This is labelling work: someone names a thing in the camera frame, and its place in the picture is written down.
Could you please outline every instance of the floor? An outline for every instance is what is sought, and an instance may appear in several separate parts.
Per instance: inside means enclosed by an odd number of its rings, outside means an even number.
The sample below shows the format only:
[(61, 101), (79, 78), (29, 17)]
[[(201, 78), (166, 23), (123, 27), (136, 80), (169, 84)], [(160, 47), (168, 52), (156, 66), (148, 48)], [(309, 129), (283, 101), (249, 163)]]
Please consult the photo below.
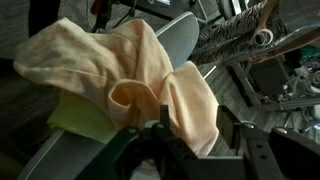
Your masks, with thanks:
[[(205, 6), (209, 14), (219, 14), (214, 0), (205, 1), (211, 6)], [(114, 11), (115, 24), (128, 10), (119, 6)], [(84, 30), (89, 30), (86, 21), (86, 1), (62, 0), (59, 17), (67, 17)], [(38, 149), (51, 131), (46, 124), (50, 113), (57, 105), (57, 98), (51, 89), (42, 87), (21, 78), (11, 66), (14, 59), (14, 48), (27, 37), (28, 0), (11, 0), (0, 2), (0, 143), (7, 142), (15, 149), (11, 152), (20, 157), (20, 162), (27, 161)], [(136, 18), (145, 19), (154, 30), (159, 29), (166, 20), (138, 12)], [(213, 64), (199, 66), (201, 74), (205, 75)], [(275, 126), (282, 126), (285, 113), (283, 112), (251, 112), (239, 94), (235, 83), (225, 67), (218, 66), (206, 79), (220, 104), (226, 105), (240, 120), (252, 121), (260, 128), (270, 131)], [(298, 127), (301, 123), (299, 113), (293, 113), (292, 118)], [(211, 155), (233, 155), (224, 140), (219, 137)]]

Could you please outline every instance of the towel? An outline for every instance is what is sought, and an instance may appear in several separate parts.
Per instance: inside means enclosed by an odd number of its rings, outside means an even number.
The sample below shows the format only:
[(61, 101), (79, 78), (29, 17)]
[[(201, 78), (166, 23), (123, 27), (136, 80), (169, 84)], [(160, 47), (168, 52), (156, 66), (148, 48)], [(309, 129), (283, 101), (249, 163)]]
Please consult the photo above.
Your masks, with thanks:
[[(91, 103), (91, 114), (106, 116), (88, 115), (72, 123), (66, 117), (65, 122), (51, 119), (51, 125), (107, 143), (114, 134), (110, 131), (143, 129), (147, 121), (158, 120), (164, 104), (171, 130), (198, 156), (206, 156), (217, 139), (218, 103), (212, 91), (192, 62), (173, 71), (143, 20), (128, 21), (107, 34), (91, 34), (64, 18), (21, 44), (14, 68), (30, 81), (85, 98), (81, 102)], [(65, 106), (77, 106), (69, 101)], [(76, 113), (70, 108), (68, 112)]]

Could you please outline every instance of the beige towel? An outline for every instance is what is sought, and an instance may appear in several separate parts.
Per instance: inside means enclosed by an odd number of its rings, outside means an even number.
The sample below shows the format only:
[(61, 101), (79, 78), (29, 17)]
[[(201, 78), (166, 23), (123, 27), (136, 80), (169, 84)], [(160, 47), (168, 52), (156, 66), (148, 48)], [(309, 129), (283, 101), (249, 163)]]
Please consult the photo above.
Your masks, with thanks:
[[(14, 67), (35, 83), (89, 99), (118, 130), (142, 129), (159, 119), (159, 106), (167, 104), (173, 132), (197, 155), (207, 155), (217, 139), (218, 103), (210, 88), (191, 62), (172, 70), (143, 20), (90, 34), (62, 19), (19, 46)], [(96, 130), (90, 127), (78, 133)]]

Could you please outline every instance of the screw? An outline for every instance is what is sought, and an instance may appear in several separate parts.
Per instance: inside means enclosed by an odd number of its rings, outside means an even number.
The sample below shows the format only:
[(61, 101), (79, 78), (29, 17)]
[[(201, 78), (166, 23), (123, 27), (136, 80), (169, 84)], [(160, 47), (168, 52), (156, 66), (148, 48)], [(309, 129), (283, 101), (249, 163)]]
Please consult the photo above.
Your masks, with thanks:
[(132, 134), (137, 132), (137, 130), (133, 129), (133, 128), (129, 128), (128, 131), (129, 131), (129, 133), (132, 133)]
[(163, 128), (164, 126), (163, 126), (163, 124), (157, 124), (157, 127), (158, 128)]
[(246, 127), (248, 127), (248, 128), (251, 128), (251, 129), (254, 128), (254, 126), (253, 126), (252, 124), (249, 124), (249, 123), (244, 123), (244, 125), (245, 125)]
[(287, 134), (288, 132), (283, 128), (277, 128), (277, 130), (281, 133)]

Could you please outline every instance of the cable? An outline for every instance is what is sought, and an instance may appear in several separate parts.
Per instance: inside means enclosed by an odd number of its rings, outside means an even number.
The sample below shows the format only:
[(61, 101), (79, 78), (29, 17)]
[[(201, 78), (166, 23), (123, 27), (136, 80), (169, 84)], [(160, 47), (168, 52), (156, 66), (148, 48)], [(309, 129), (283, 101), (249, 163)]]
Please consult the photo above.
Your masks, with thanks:
[(90, 21), (89, 21), (89, 0), (87, 0), (87, 10), (86, 10), (86, 19), (87, 19), (87, 24), (89, 25), (90, 29), (92, 29), (92, 26), (90, 24)]
[(118, 27), (125, 18), (127, 18), (126, 21), (128, 21), (130, 17), (134, 17), (134, 16), (135, 16), (136, 6), (137, 6), (137, 0), (134, 0), (133, 6), (129, 9), (129, 11), (127, 12), (127, 14), (125, 14), (125, 15), (117, 22), (117, 24), (113, 26), (113, 28)]

